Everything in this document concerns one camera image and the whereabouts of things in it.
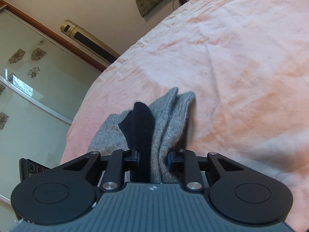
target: beige wall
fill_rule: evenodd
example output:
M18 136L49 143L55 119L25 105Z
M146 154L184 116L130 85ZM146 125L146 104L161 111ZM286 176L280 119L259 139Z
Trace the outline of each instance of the beige wall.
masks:
M70 19L120 54L173 11L172 0L164 0L145 18L139 14L135 0L5 1L62 37L66 36L59 28L65 19Z

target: folded clothing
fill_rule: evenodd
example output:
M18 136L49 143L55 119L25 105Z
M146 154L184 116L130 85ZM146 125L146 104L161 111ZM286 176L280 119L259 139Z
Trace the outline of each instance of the folded clothing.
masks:
M178 95L178 88L174 87L149 106L151 112L146 105L136 102L133 110L111 114L95 134L88 152L100 151L105 156L117 149L136 149L141 154L143 173L138 181L177 182L166 168L165 159L183 134L194 98L191 91ZM125 181L130 177L126 173Z

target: pink blanket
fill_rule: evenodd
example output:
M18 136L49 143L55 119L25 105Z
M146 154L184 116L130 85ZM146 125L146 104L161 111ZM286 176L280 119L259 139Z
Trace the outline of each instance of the pink blanket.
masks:
M177 86L197 95L187 148L217 151L285 183L286 222L309 228L309 0L191 0L94 82L62 163L111 113Z

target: logo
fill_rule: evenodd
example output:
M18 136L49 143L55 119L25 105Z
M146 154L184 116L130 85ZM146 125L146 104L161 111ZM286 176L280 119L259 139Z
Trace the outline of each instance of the logo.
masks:
M155 185L152 185L149 189L150 189L151 191L156 191L158 188L157 188Z

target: flower decal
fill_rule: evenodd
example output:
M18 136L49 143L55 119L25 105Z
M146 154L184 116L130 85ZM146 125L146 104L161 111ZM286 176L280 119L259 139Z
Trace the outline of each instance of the flower decal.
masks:
M0 95L4 92L5 86L0 84Z
M14 64L21 60L23 56L25 55L25 52L22 49L19 49L18 51L15 52L15 54L9 59L10 64Z
M14 79L14 73L11 73L8 77L7 77L7 80L9 81L9 82L13 82L13 79Z
M46 39L43 38L38 42L38 45L41 46L41 45L44 45L45 43L46 43Z
M37 74L39 73L39 71L40 71L39 67L36 67L36 68L29 70L27 75L31 76L31 78L35 78Z
M31 54L31 59L34 60L34 61L38 61L40 60L44 55L46 54L45 51L43 51L42 49L40 48L36 48L32 54Z
M0 130L4 128L8 118L9 116L5 115L3 112L0 113Z

